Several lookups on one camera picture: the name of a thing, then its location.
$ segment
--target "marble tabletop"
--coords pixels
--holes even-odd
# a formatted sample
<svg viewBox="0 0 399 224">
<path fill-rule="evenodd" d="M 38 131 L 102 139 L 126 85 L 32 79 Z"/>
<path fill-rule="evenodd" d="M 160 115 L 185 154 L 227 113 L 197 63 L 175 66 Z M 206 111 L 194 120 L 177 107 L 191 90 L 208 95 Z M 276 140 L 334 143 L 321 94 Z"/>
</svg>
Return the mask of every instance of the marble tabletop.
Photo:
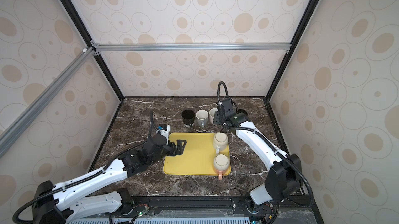
<svg viewBox="0 0 399 224">
<path fill-rule="evenodd" d="M 146 139 L 149 125 L 149 112 L 154 111 L 155 123 L 167 123 L 171 132 L 216 133 L 220 126 L 208 123 L 204 128 L 184 127 L 181 112 L 186 109 L 209 112 L 215 107 L 216 97 L 184 98 L 126 98 L 112 129 L 104 143 L 95 168 L 105 165 L 113 155 Z M 255 126 L 278 145 L 273 127 L 262 98 L 234 98 L 239 109 L 248 112 Z M 113 183 L 94 194 L 112 192 L 118 188 L 127 188 L 134 196 L 234 196 L 244 194 L 265 182 L 267 169 L 260 158 L 249 146 L 228 132 L 231 173 L 223 177 L 166 175 L 163 172 L 163 160 L 154 163 L 146 171 Z"/>
</svg>

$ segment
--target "patterned wall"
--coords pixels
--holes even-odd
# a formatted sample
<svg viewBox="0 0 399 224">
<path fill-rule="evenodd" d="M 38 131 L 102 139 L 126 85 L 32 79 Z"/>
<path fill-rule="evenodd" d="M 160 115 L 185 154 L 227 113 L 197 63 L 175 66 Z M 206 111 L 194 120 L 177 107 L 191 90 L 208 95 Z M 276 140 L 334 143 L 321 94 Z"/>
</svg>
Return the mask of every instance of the patterned wall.
<svg viewBox="0 0 399 224">
<path fill-rule="evenodd" d="M 309 0 L 74 0 L 97 43 L 290 42 Z"/>
<path fill-rule="evenodd" d="M 325 223 L 397 223 L 399 1 L 322 0 L 272 97 Z"/>
<path fill-rule="evenodd" d="M 285 50 L 104 52 L 125 96 L 264 96 Z"/>
<path fill-rule="evenodd" d="M 87 172 L 119 100 L 94 58 L 75 73 L 0 158 L 0 223 L 33 199 L 47 180 L 63 182 Z M 31 210 L 22 215 L 32 219 Z"/>
<path fill-rule="evenodd" d="M 86 45 L 57 0 L 0 0 L 0 134 Z"/>
</svg>

